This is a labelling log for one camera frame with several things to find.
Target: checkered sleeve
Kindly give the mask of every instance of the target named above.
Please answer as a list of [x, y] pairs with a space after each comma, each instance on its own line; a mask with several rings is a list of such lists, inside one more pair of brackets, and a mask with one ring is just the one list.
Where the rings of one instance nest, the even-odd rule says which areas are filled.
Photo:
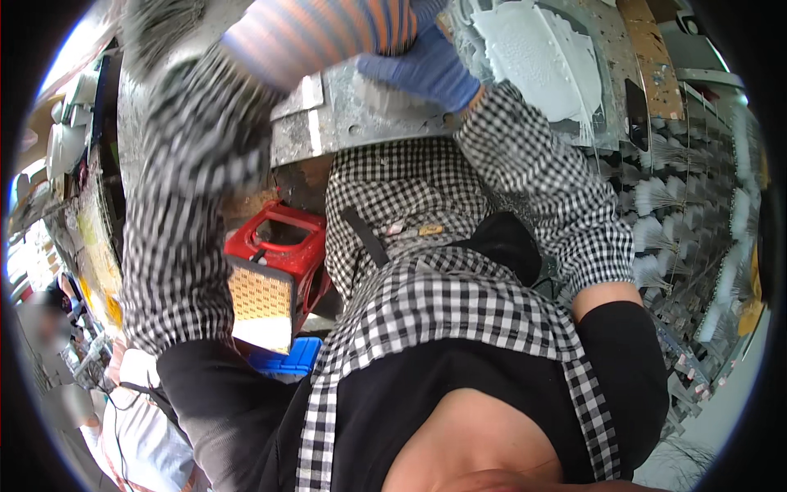
[[513, 84], [487, 87], [456, 140], [490, 186], [527, 195], [539, 246], [557, 259], [572, 299], [597, 283], [633, 282], [634, 240], [615, 212], [612, 185]]
[[147, 353], [197, 339], [234, 346], [220, 201], [264, 179], [270, 111], [283, 96], [218, 46], [172, 68], [153, 91], [146, 163], [127, 201], [120, 296], [124, 332]]

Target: glove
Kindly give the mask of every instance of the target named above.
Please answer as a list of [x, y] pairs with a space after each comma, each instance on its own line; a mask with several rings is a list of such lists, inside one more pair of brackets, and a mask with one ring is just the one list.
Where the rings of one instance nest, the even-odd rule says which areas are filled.
[[391, 54], [448, 0], [256, 0], [222, 44], [261, 82], [289, 92], [359, 53]]
[[361, 54], [355, 65], [361, 75], [437, 102], [452, 113], [466, 109], [481, 88], [435, 24], [418, 34], [406, 55]]

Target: red plastic stool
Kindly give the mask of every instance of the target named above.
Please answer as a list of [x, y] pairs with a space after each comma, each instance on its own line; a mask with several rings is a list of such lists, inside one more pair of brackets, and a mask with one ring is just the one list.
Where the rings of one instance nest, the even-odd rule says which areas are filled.
[[[266, 220], [302, 229], [306, 236], [295, 244], [269, 242], [257, 234], [258, 228]], [[297, 286], [295, 305], [292, 306], [293, 335], [301, 330], [306, 317], [331, 288], [331, 279], [325, 273], [323, 264], [325, 225], [326, 221], [321, 216], [291, 209], [282, 205], [280, 199], [271, 200], [224, 243], [225, 254], [255, 265], [263, 264], [292, 276]]]

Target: cable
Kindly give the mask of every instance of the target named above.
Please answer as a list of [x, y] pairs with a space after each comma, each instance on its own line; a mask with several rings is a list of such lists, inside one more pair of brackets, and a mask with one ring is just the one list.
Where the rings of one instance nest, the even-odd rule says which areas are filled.
[[[92, 379], [94, 379], [95, 382], [96, 378], [91, 373], [90, 366], [88, 366], [87, 368], [87, 374]], [[106, 397], [109, 399], [109, 403], [111, 403], [112, 407], [115, 409], [115, 419], [113, 421], [113, 427], [114, 427], [114, 434], [115, 434], [115, 443], [117, 444], [117, 451], [120, 454], [120, 479], [123, 480], [125, 486], [131, 488], [131, 485], [128, 483], [128, 478], [126, 477], [126, 471], [125, 471], [126, 457], [123, 455], [123, 449], [120, 447], [120, 434], [117, 431], [117, 418], [118, 418], [118, 412], [123, 412], [124, 410], [128, 410], [132, 406], [134, 406], [137, 400], [139, 400], [139, 397], [142, 396], [142, 393], [137, 393], [137, 396], [134, 398], [134, 400], [126, 408], [121, 409], [118, 408], [117, 405], [115, 405], [115, 401], [112, 399], [112, 396], [104, 387], [101, 386], [101, 384], [95, 383], [95, 385], [99, 391], [101, 391], [103, 394], [106, 395]]]

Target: blue plastic box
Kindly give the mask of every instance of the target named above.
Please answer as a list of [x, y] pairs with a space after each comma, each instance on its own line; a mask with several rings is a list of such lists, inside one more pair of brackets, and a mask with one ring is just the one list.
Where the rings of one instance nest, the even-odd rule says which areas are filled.
[[249, 364], [263, 374], [307, 375], [314, 367], [323, 341], [317, 337], [296, 338], [290, 355], [260, 349], [249, 356]]

